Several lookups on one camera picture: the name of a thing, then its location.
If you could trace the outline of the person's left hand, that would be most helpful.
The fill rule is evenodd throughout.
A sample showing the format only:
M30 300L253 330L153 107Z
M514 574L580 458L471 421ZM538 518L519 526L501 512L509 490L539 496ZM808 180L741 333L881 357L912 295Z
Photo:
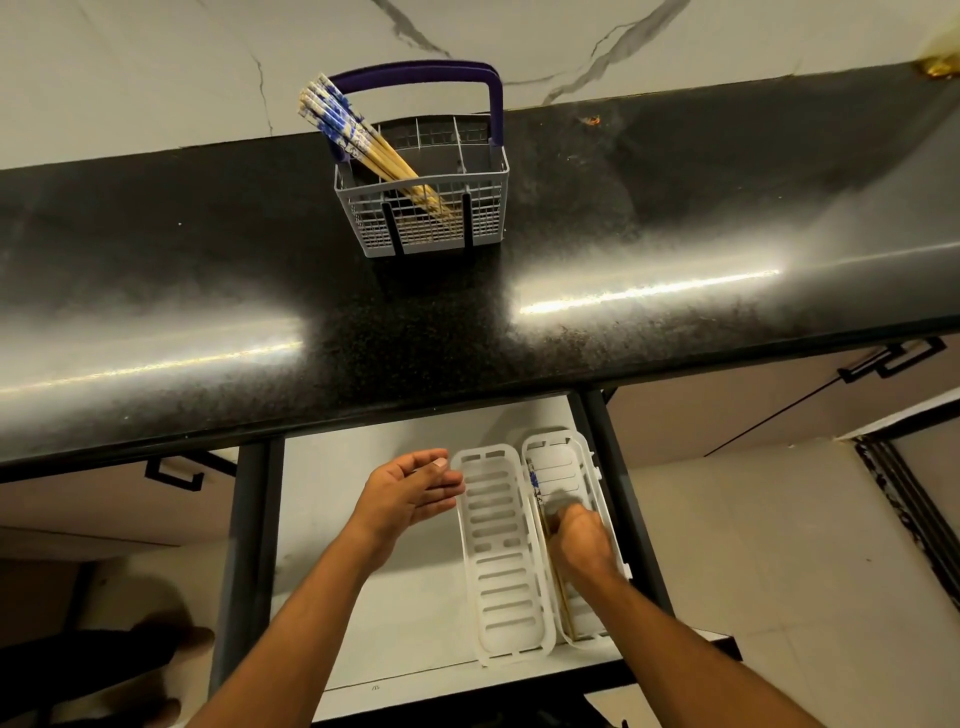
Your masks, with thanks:
M342 538L358 555L365 575L384 566L412 526L452 510L466 490L464 475L438 460L412 474L390 474L384 465L367 478Z

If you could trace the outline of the person's right hand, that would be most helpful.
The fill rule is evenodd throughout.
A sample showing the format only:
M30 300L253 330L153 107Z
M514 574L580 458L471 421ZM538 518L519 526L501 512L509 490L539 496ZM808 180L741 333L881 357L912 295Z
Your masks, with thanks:
M549 550L563 581L586 601L623 580L609 531L595 511L574 515L570 508Z

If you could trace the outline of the blue-tipped bamboo chopstick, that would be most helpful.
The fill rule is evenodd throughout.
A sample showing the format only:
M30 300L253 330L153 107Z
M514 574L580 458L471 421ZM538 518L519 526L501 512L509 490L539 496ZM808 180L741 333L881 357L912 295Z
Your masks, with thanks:
M547 552L547 561L550 567L551 576L553 577L554 589L557 594L557 603L559 611L559 621L560 621L560 632L564 639L571 645L574 640L577 638L577 633L575 630L575 625L570 613L570 603L567 596L567 590L565 587L565 582L560 576L556 564L553 561L553 557L550 554L549 542L550 538L554 534L553 527L551 525L550 516L546 512L546 506L544 504L542 491L537 480L536 471L533 465L532 460L525 456L524 457L529 480L534 492L534 501L536 506L536 511L541 523L541 530L543 532L543 540L546 544Z

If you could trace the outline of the person's right forearm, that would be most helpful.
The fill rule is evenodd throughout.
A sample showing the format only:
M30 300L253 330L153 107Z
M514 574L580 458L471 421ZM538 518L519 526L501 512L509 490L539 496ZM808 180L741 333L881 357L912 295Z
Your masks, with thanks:
M606 627L661 728L825 728L615 568L574 569L569 578Z

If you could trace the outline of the person's left forearm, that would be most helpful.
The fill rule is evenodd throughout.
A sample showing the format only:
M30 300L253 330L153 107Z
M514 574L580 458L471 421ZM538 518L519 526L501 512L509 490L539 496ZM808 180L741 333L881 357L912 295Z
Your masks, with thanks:
M351 519L186 728L309 728L359 594L396 540Z

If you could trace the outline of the white slotted plastic chopstick box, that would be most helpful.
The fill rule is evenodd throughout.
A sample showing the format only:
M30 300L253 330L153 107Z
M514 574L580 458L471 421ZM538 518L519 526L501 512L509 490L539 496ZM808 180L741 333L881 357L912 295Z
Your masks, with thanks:
M564 668L601 664L620 654L594 610L563 581L577 637L562 632L544 532L524 457L534 465L546 501L570 493L589 502L604 523L620 573L622 558L602 489L602 472L587 439L576 430L534 434L520 447L498 443L464 449L452 461L463 474L459 498L466 598L480 665L504 669L531 662Z

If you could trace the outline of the cream cabinet door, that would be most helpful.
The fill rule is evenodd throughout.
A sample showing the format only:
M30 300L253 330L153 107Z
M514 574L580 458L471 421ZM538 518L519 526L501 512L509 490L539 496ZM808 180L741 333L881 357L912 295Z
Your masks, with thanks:
M607 412L629 468L833 438L960 387L960 333L942 340L888 378L839 377L884 352L870 347L623 386Z
M212 450L237 464L239 449ZM96 562L225 540L234 478L183 491L146 460L0 484L0 560Z

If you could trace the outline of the bundle of bamboo chopsticks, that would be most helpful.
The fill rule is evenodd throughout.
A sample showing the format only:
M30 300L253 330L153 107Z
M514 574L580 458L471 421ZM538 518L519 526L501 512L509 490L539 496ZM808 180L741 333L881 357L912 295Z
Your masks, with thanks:
M408 183L399 192L415 208L423 210L437 222L438 230L453 237L458 231L455 210L446 204L429 184L409 183L419 176L400 153L355 111L347 96L324 74L318 74L298 96L298 112L312 120L334 146L363 164L386 183Z

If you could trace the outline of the person's dark trousers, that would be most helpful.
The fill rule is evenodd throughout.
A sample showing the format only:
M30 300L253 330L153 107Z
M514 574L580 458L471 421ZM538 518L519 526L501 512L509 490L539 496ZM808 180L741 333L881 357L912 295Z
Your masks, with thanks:
M168 665L188 629L77 630L0 648L0 723Z

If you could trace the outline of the white drawer with dark frame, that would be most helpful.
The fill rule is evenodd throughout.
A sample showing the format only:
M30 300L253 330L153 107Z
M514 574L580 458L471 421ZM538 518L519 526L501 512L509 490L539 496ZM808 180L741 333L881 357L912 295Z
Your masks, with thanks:
M220 638L209 692L238 667L270 618L351 515L370 471L405 452L463 450L578 431L602 473L633 585L673 609L604 400L598 392L530 399L244 445L230 523ZM498 722L540 709L604 724L587 695L633 682L619 660L563 667L478 661L458 511L415 525L361 590L314 722L328 728Z

